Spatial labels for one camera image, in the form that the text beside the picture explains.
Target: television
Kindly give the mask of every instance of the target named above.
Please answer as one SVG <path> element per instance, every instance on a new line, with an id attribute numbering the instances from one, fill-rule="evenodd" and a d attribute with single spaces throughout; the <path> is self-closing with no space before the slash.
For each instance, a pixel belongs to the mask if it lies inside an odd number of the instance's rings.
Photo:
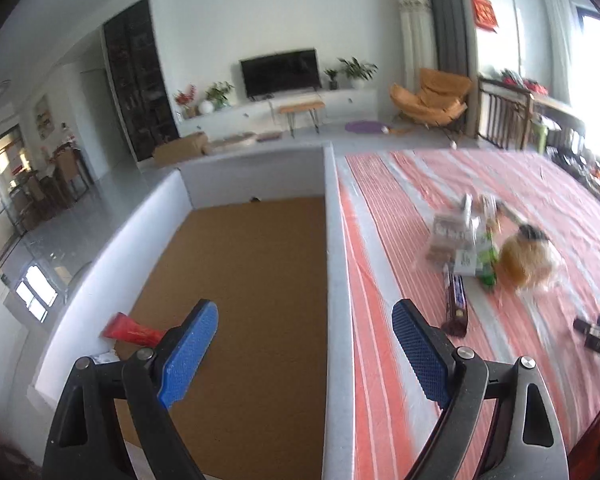
<path id="1" fill-rule="evenodd" d="M 240 62 L 248 98 L 303 88 L 321 88 L 315 50 L 298 50 Z"/>

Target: silver bolt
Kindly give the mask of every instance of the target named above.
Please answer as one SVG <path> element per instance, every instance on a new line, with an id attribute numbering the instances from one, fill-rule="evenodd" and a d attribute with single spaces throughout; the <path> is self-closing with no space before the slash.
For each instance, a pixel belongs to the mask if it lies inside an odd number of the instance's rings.
<path id="1" fill-rule="evenodd" d="M 91 359 L 88 357 L 81 357 L 75 362 L 75 367 L 78 368 L 78 370 L 84 370 L 90 363 Z"/>
<path id="2" fill-rule="evenodd" d="M 154 351 L 151 350 L 150 348 L 141 348 L 138 350 L 138 352 L 136 352 L 136 355 L 138 356 L 138 359 L 140 359 L 141 361 L 148 361 L 149 359 L 151 359 L 154 356 Z"/>
<path id="3" fill-rule="evenodd" d="M 459 346 L 458 355 L 462 359 L 473 359 L 475 357 L 475 352 L 471 350 L 468 346 Z"/>
<path id="4" fill-rule="evenodd" d="M 536 367 L 536 361 L 534 361 L 533 358 L 526 355 L 520 358 L 520 364 L 523 365 L 523 367 L 528 368 L 529 370 L 531 370 L 531 368 Z"/>

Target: white tv cabinet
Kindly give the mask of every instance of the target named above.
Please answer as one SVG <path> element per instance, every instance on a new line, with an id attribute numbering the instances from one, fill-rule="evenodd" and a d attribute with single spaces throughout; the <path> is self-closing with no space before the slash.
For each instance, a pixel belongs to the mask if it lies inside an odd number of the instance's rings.
<path id="1" fill-rule="evenodd" d="M 287 131 L 286 117 L 278 113 L 280 107 L 315 100 L 321 100 L 325 105 L 323 110 L 318 111 L 320 124 L 378 120 L 378 91 L 375 88 L 320 90 L 227 107 L 209 115 L 187 119 L 178 124 L 178 131 L 181 137 L 205 132 L 209 140 L 244 132 Z M 308 113 L 298 114 L 296 129 L 306 126 L 314 126 L 311 117 Z"/>

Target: wooden railing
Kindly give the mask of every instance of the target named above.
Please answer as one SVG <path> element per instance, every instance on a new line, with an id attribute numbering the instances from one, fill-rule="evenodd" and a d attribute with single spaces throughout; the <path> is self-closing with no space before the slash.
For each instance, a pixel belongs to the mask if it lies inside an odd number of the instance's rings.
<path id="1" fill-rule="evenodd" d="M 482 78 L 478 88 L 478 135 L 503 150 L 524 150 L 531 126 L 533 94 Z"/>

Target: pink striped cloth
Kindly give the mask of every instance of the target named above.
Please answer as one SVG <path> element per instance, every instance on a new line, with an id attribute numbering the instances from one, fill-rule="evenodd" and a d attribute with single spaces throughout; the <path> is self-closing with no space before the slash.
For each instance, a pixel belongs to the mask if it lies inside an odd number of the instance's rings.
<path id="1" fill-rule="evenodd" d="M 381 152 L 337 160 L 353 303 L 356 464 L 359 480 L 403 479 L 440 414 L 428 401 L 391 329 L 410 298 L 427 322 L 445 319 L 442 276 L 422 261 L 433 215 L 466 192 L 490 193 L 544 230 L 566 261 L 545 294 L 465 280 L 469 330 L 453 343 L 484 359 L 538 362 L 567 447 L 600 409 L 600 357 L 572 329 L 600 314 L 600 204 L 539 155 L 479 150 Z M 459 478 L 472 478 L 493 405 L 485 403 Z"/>

